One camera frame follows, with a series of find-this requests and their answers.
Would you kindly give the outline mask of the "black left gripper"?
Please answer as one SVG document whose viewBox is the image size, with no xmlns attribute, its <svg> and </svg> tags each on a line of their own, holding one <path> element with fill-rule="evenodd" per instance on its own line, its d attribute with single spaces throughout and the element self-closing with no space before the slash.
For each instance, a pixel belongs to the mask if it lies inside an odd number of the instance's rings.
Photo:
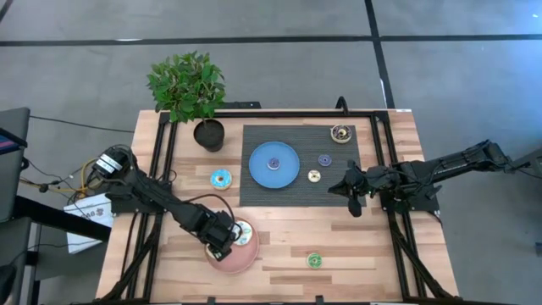
<svg viewBox="0 0 542 305">
<path fill-rule="evenodd" d="M 226 251 L 226 257 L 233 251 L 235 234 L 233 233 L 234 219 L 224 210 L 214 212 L 206 207 L 199 207 L 202 216 L 198 220 L 196 236 L 202 242 L 213 246 L 213 256 L 221 261 Z"/>
</svg>

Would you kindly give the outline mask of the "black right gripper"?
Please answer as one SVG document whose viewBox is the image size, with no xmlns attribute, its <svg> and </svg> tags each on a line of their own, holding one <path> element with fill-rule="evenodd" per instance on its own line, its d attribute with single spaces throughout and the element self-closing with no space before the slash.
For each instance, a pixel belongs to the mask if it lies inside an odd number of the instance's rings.
<svg viewBox="0 0 542 305">
<path fill-rule="evenodd" d="M 348 197 L 348 210 L 355 218 L 362 215 L 362 205 L 359 197 L 374 195 L 381 191 L 390 191 L 396 188 L 396 174 L 391 168 L 374 166 L 367 171 L 361 170 L 353 160 L 348 161 L 346 177 L 339 183 L 331 186 L 328 193 Z"/>
</svg>

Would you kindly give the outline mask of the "large white blue-drizzled donut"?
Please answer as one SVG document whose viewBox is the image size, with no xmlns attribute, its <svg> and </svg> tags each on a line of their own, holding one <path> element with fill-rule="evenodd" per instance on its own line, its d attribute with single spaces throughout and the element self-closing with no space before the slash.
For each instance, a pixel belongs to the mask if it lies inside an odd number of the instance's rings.
<svg viewBox="0 0 542 305">
<path fill-rule="evenodd" d="M 253 237 L 253 228 L 248 222 L 237 220 L 233 229 L 235 233 L 234 244 L 237 246 L 245 246 L 251 241 Z"/>
</svg>

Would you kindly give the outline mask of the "large chocolate sprinkled donut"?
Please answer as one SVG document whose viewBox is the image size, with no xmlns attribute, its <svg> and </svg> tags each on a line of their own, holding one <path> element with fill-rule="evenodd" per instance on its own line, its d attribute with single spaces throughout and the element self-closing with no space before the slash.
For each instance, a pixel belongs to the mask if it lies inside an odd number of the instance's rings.
<svg viewBox="0 0 542 305">
<path fill-rule="evenodd" d="M 352 130 L 347 125 L 335 125 L 330 129 L 330 136 L 336 143 L 346 144 L 352 137 Z"/>
</svg>

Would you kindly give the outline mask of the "pink plate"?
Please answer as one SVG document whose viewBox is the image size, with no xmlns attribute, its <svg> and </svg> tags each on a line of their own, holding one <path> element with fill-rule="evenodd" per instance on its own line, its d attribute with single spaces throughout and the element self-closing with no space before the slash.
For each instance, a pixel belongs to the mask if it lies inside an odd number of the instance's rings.
<svg viewBox="0 0 542 305">
<path fill-rule="evenodd" d="M 244 220 L 248 222 L 246 219 L 243 219 L 243 218 L 238 218 L 235 220 L 235 222 L 237 220 Z M 260 245 L 259 235 L 255 227 L 250 222 L 248 223 L 253 228 L 253 237 L 247 245 L 237 246 L 235 244 L 233 246 L 232 253 L 221 261 L 210 258 L 206 254 L 207 261 L 216 270 L 221 271 L 226 274 L 238 274 L 248 269 L 252 265 L 252 263 L 256 260 L 256 257 L 259 252 L 259 245 Z"/>
</svg>

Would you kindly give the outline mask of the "dark grey woven placemat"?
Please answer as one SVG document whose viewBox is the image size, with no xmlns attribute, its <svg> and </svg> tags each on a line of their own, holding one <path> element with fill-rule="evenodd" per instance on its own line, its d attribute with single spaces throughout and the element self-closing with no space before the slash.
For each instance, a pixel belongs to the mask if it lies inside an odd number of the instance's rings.
<svg viewBox="0 0 542 305">
<path fill-rule="evenodd" d="M 347 199 L 328 193 L 348 170 L 348 161 L 360 165 L 355 126 L 352 137 L 339 144 L 330 136 L 328 125 L 244 125 L 241 153 L 240 205 L 242 207 L 346 207 Z M 281 141 L 291 146 L 299 156 L 300 171 L 296 179 L 280 189 L 260 186 L 249 173 L 249 158 L 255 148 L 268 141 Z M 318 163 L 318 156 L 328 154 L 332 164 Z M 312 183 L 307 174 L 318 170 L 321 180 Z"/>
</svg>

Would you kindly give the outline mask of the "blue plate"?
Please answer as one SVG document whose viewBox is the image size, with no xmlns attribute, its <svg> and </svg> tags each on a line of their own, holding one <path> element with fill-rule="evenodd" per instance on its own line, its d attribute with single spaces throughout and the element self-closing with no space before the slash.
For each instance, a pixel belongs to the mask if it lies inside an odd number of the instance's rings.
<svg viewBox="0 0 542 305">
<path fill-rule="evenodd" d="M 271 170 L 267 162 L 271 158 L 280 160 L 280 167 Z M 260 185 L 269 189 L 288 186 L 299 175 L 300 159 L 296 151 L 281 141 L 268 141 L 254 149 L 249 158 L 249 173 Z"/>
</svg>

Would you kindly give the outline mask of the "large blue frosted donut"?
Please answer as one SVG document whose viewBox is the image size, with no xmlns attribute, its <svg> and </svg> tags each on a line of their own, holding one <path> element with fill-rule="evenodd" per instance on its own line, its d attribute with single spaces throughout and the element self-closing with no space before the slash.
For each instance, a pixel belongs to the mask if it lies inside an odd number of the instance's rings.
<svg viewBox="0 0 542 305">
<path fill-rule="evenodd" d="M 231 186 L 232 180 L 232 174 L 227 169 L 217 169 L 210 177 L 212 187 L 220 191 L 227 190 Z"/>
</svg>

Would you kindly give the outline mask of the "black plant pot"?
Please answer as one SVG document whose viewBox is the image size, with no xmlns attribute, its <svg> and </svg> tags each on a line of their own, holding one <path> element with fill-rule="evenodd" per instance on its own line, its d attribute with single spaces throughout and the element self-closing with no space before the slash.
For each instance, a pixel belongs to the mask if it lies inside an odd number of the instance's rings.
<svg viewBox="0 0 542 305">
<path fill-rule="evenodd" d="M 197 124 L 193 136 L 200 146 L 214 153 L 224 145 L 224 126 L 216 119 L 206 119 Z"/>
</svg>

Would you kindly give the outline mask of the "black flat box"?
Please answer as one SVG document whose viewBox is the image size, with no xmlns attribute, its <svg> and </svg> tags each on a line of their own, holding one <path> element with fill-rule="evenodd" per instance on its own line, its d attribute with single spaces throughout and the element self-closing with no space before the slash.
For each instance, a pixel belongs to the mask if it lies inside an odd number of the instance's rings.
<svg viewBox="0 0 542 305">
<path fill-rule="evenodd" d="M 225 102 L 220 106 L 221 109 L 261 109 L 260 102 Z"/>
</svg>

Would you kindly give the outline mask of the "white cardboard box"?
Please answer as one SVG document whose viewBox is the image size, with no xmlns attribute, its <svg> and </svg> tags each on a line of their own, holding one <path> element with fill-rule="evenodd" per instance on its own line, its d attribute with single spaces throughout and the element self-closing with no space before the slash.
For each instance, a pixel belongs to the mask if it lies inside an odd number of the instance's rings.
<svg viewBox="0 0 542 305">
<path fill-rule="evenodd" d="M 64 212 L 80 216 L 100 225 L 109 228 L 113 226 L 113 213 L 111 210 L 111 201 L 104 195 L 94 195 L 85 197 L 79 201 L 64 207 Z M 90 247 L 94 247 L 102 241 L 91 239 L 90 237 L 67 233 L 68 252 L 76 254 Z"/>
</svg>

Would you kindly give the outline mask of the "black table beam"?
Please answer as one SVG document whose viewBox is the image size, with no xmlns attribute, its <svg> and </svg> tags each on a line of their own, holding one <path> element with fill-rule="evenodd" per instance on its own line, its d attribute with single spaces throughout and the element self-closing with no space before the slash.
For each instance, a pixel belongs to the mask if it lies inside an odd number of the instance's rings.
<svg viewBox="0 0 542 305">
<path fill-rule="evenodd" d="M 101 225 L 89 219 L 48 207 L 21 196 L 15 198 L 13 217 L 27 217 L 34 223 L 99 241 L 108 241 L 111 232 L 111 229 L 106 225 Z"/>
</svg>

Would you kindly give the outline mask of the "green artificial tree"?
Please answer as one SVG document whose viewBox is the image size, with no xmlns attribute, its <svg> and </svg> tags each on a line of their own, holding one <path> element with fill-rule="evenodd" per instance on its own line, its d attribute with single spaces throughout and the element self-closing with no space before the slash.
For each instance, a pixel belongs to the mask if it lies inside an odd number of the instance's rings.
<svg viewBox="0 0 542 305">
<path fill-rule="evenodd" d="M 155 111 L 169 114 L 172 123 L 211 119 L 224 105 L 225 78 L 209 53 L 174 54 L 151 65 L 147 88 Z"/>
</svg>

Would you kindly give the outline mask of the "dark grey desk panel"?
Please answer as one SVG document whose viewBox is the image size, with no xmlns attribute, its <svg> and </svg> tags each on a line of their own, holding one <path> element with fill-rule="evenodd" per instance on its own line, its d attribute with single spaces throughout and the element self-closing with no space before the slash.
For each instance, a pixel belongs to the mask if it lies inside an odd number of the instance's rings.
<svg viewBox="0 0 542 305">
<path fill-rule="evenodd" d="M 30 110 L 26 107 L 0 111 L 0 130 L 25 141 L 29 120 Z M 0 148 L 0 223 L 12 218 L 23 156 L 24 148 L 12 152 Z"/>
</svg>

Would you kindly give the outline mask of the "dark tablet with screen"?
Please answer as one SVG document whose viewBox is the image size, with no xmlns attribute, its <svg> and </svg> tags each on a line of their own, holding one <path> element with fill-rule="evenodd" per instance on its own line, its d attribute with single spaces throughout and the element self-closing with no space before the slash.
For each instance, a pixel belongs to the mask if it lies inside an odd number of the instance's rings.
<svg viewBox="0 0 542 305">
<path fill-rule="evenodd" d="M 0 127 L 0 155 L 23 151 L 27 147 L 26 134 L 23 131 L 13 133 Z"/>
</svg>

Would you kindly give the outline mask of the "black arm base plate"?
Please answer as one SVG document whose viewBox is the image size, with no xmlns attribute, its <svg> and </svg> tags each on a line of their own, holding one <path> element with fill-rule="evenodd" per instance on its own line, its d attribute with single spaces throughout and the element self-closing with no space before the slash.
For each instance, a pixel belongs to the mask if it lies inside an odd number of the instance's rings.
<svg viewBox="0 0 542 305">
<path fill-rule="evenodd" d="M 111 201 L 114 214 L 156 214 L 166 210 L 146 193 L 131 186 L 111 186 L 105 196 Z"/>
<path fill-rule="evenodd" d="M 400 198 L 392 192 L 383 192 L 380 195 L 382 208 L 388 211 L 404 214 L 410 211 L 435 212 L 440 209 L 436 197 L 427 198 L 425 195 L 416 194 Z"/>
</svg>

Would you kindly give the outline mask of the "black aluminium table frame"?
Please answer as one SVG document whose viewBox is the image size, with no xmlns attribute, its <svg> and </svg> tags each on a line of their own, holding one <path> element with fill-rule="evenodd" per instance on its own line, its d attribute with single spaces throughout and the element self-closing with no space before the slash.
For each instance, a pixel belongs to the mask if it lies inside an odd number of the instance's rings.
<svg viewBox="0 0 542 305">
<path fill-rule="evenodd" d="M 361 163 L 364 167 L 389 163 L 387 145 L 376 148 L 373 121 L 344 117 L 338 110 L 249 111 L 239 117 L 231 111 L 219 113 L 225 128 L 225 143 L 218 152 L 208 152 L 194 140 L 193 124 L 177 128 L 173 169 L 174 192 L 183 198 L 198 197 L 210 208 L 231 205 L 235 215 L 249 220 L 260 236 L 253 265 L 239 274 L 225 274 L 205 258 L 202 245 L 187 235 L 170 217 L 163 221 L 158 261 L 152 285 L 152 302 L 239 302 L 243 305 L 287 305 L 314 302 L 393 302 L 401 298 L 388 219 L 378 198 L 371 198 L 358 219 L 347 207 L 273 208 L 242 207 L 240 185 L 216 191 L 209 183 L 216 169 L 233 175 L 241 172 L 244 125 L 337 125 L 356 127 Z M 307 266 L 307 255 L 317 252 L 320 269 Z"/>
</svg>

